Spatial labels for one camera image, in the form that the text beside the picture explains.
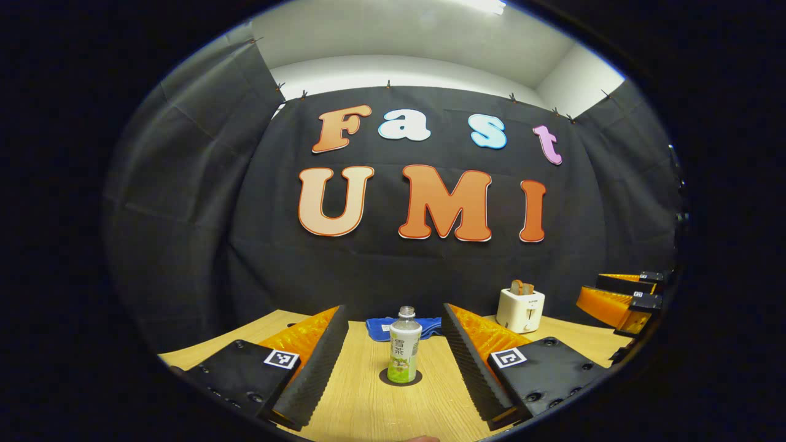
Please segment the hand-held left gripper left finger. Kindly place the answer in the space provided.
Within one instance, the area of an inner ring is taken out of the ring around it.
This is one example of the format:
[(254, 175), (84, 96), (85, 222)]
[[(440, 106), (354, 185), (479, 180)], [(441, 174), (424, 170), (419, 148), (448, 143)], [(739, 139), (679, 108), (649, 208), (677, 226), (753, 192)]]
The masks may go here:
[(236, 339), (184, 377), (248, 419), (300, 431), (322, 399), (348, 328), (339, 305), (259, 343)]

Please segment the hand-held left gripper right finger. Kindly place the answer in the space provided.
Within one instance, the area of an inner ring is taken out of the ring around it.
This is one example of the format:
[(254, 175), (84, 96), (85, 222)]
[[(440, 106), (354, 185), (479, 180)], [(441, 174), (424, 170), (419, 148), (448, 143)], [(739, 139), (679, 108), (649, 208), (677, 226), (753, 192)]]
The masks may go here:
[(561, 339), (533, 341), (453, 304), (443, 305), (442, 333), (491, 430), (555, 408), (607, 371)]

